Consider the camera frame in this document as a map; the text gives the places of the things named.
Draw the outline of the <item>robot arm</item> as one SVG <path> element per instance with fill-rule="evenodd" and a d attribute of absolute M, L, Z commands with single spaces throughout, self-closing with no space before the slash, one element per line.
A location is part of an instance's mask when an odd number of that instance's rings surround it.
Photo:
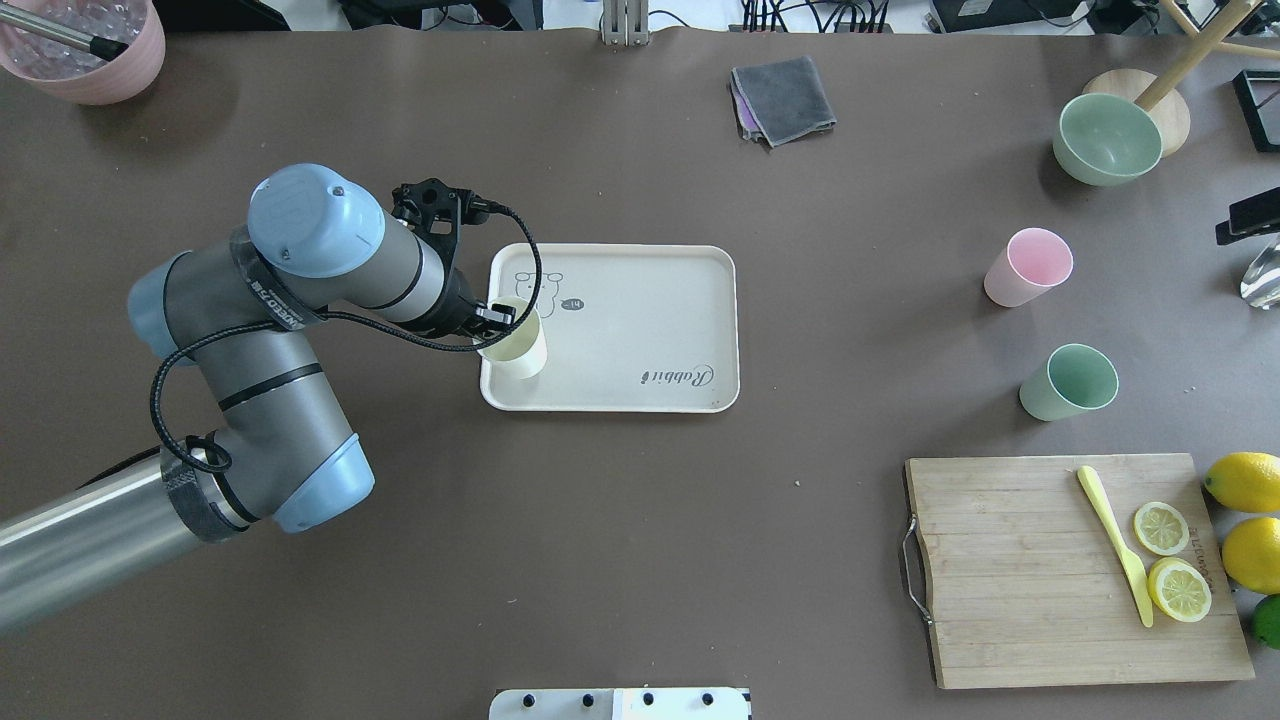
<path fill-rule="evenodd" d="M 128 296 L 159 357 L 157 447 L 3 524 L 3 630 L 52 616 L 273 519 L 288 533 L 364 501 L 375 478 L 306 331 L 352 322 L 443 352 L 489 348 L 530 310 L 477 300 L 456 266 L 462 225 L 515 210 L 439 179 L 384 210 L 300 163 L 250 197 L 230 237 L 180 252 Z"/>

